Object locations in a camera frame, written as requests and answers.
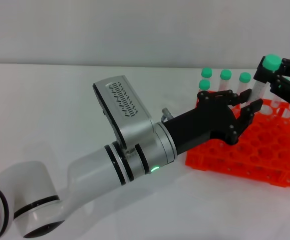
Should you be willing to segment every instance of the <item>white wall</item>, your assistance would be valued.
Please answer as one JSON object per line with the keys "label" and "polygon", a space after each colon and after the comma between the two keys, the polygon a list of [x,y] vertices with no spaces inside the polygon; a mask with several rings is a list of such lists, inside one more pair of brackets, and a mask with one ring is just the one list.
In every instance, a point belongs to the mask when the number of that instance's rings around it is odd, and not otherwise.
{"label": "white wall", "polygon": [[0,0],[0,63],[252,68],[290,58],[290,0]]}

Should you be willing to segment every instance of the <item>green cap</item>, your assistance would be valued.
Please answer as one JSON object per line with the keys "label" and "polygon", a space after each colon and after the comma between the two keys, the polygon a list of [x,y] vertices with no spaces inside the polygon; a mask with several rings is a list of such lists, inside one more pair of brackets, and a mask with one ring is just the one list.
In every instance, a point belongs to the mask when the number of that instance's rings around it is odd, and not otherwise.
{"label": "green cap", "polygon": [[222,80],[229,80],[231,78],[231,71],[229,69],[223,69],[220,73]]}
{"label": "green cap", "polygon": [[202,79],[199,82],[199,89],[207,91],[210,88],[210,81],[207,79]]}
{"label": "green cap", "polygon": [[243,72],[240,74],[239,81],[241,81],[242,83],[247,84],[250,82],[250,79],[251,79],[251,75],[249,72]]}
{"label": "green cap", "polygon": [[212,74],[213,74],[213,70],[211,68],[209,68],[209,67],[205,67],[205,68],[203,68],[201,70],[201,76],[203,78],[207,78],[208,79],[208,78],[211,77]]}
{"label": "green cap", "polygon": [[270,70],[270,71],[277,71],[281,65],[281,58],[274,54],[269,54],[265,56],[265,59],[263,61],[264,68]]}

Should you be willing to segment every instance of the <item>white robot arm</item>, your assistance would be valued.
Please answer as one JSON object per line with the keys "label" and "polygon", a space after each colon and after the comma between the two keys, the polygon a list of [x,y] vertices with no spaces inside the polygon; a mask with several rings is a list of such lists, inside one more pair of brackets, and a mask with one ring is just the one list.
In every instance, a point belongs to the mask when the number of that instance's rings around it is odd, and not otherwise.
{"label": "white robot arm", "polygon": [[[261,99],[251,103],[236,119],[228,104],[247,101],[250,89],[238,97],[230,90],[219,94],[204,91],[198,94],[197,108],[167,122],[153,123],[125,76],[104,79],[93,88],[117,141],[69,166],[69,195],[64,200],[59,199],[41,162],[18,163],[1,172],[0,237],[13,220],[24,238],[45,235],[84,204],[173,162],[198,144],[211,138],[235,144],[262,105]],[[227,126],[217,126],[221,118]]]}

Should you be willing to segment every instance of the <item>table surface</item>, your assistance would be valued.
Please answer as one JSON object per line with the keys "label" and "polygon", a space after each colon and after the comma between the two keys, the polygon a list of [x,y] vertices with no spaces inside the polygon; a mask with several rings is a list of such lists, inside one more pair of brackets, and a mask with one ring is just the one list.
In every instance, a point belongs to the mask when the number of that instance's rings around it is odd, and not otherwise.
{"label": "table surface", "polygon": [[[233,70],[233,91],[244,71]],[[115,140],[94,82],[126,75],[159,121],[164,107],[175,116],[194,107],[200,72],[0,64],[0,171],[18,162],[42,161],[62,198],[67,166]],[[219,73],[214,69],[211,90],[218,89]],[[272,97],[269,91],[266,96]],[[290,239],[290,188],[192,170],[184,158],[88,203],[40,239]],[[22,238],[13,225],[2,239]]]}

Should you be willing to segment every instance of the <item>green led light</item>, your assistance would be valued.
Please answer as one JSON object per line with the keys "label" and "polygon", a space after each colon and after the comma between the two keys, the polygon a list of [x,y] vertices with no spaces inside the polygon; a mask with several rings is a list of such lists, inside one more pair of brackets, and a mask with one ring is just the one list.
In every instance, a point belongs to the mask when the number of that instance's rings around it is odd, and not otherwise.
{"label": "green led light", "polygon": [[157,170],[158,168],[159,168],[159,167],[156,166],[156,167],[154,167],[153,169],[151,169],[150,171],[153,172],[154,170]]}

